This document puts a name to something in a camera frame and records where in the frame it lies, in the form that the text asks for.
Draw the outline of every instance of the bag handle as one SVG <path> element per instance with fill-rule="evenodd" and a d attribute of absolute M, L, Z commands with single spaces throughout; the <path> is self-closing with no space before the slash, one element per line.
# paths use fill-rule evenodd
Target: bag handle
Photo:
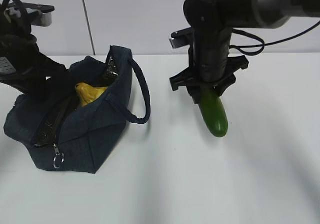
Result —
<path fill-rule="evenodd" d="M 107 96 L 107 100 L 109 101 L 109 103 L 116 109 L 118 110 L 125 118 L 127 121 L 131 122 L 131 123 L 136 123 L 136 124 L 145 124 L 149 118 L 150 118 L 150 113 L 151 113 L 151 107 L 150 107 L 150 94 L 149 94 L 149 89 L 148 89 L 148 85 L 146 84 L 146 79 L 144 77 L 144 74 L 142 73 L 141 68 L 139 67 L 139 65 L 133 60 L 133 59 L 129 59 L 128 60 L 129 64 L 132 66 L 134 72 L 135 72 L 135 76 L 137 77 L 140 87 L 141 87 L 141 91 L 142 91 L 142 95 L 144 98 L 144 103 L 145 103 L 145 116 L 144 118 L 138 118 L 135 115 L 133 115 L 128 109 L 127 107 L 125 107 L 120 101 L 119 99 L 113 95 L 112 93 L 110 93 Z"/>

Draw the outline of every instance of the green cucumber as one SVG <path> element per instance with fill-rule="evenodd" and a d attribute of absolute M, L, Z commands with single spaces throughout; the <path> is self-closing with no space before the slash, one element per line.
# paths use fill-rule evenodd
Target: green cucumber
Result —
<path fill-rule="evenodd" d="M 209 131 L 216 137 L 224 137 L 228 131 L 228 120 L 224 105 L 213 89 L 201 88 L 199 107 Z"/>

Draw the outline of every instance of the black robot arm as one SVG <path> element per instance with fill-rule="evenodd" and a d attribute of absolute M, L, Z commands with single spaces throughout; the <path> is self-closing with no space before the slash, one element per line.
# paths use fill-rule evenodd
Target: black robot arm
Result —
<path fill-rule="evenodd" d="M 194 103 L 199 104 L 210 130 L 222 125 L 214 120 L 214 111 L 208 114 L 204 109 L 221 106 L 220 116 L 226 128 L 222 130 L 219 127 L 216 136 L 224 136 L 228 128 L 218 98 L 236 82 L 234 72 L 247 68 L 249 63 L 245 56 L 228 57 L 229 49 L 235 48 L 245 55 L 256 55 L 265 47 L 261 38 L 234 28 L 274 29 L 282 26 L 290 17 L 320 17 L 320 0 L 186 0 L 183 7 L 190 28 L 172 33 L 170 41 L 173 48 L 190 45 L 189 64 L 181 73 L 170 78 L 171 87 L 175 91 L 179 86 L 186 86 Z M 260 41 L 261 49 L 251 53 L 244 51 L 243 47 L 230 45 L 232 33 Z M 212 93 L 210 97 L 204 96 L 208 93 Z"/>

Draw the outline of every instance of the zipper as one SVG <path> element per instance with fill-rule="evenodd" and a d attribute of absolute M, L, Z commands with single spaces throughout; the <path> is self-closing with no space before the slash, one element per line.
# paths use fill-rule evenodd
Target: zipper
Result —
<path fill-rule="evenodd" d="M 53 167 L 55 168 L 55 169 L 59 169 L 61 166 L 62 166 L 62 164 L 63 164 L 63 161 L 64 161 L 64 157 L 65 157 L 65 155 L 64 155 L 64 153 L 63 152 L 61 152 L 61 154 L 60 154 L 60 151 L 59 151 L 59 149 L 58 149 L 58 147 L 57 147 L 57 145 L 56 145 L 56 143 L 54 142 L 53 143 L 53 148 L 54 148 L 54 150 L 55 150 L 55 157 L 53 158 L 54 160 L 54 162 L 53 162 Z M 57 158 L 60 158 L 61 160 L 60 160 L 60 164 L 57 164 Z"/>

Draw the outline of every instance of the white table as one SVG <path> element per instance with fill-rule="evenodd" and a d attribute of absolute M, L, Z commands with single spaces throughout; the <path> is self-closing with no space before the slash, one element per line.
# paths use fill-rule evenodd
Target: white table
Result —
<path fill-rule="evenodd" d="M 81 56 L 56 56 L 69 66 Z M 222 97 L 229 132 L 207 131 L 169 77 L 187 56 L 135 56 L 151 120 L 129 125 L 97 174 L 35 168 L 0 131 L 0 223 L 313 224 L 319 217 L 320 54 L 250 58 Z M 130 105 L 142 116 L 134 80 Z M 1 125 L 18 91 L 0 85 Z"/>

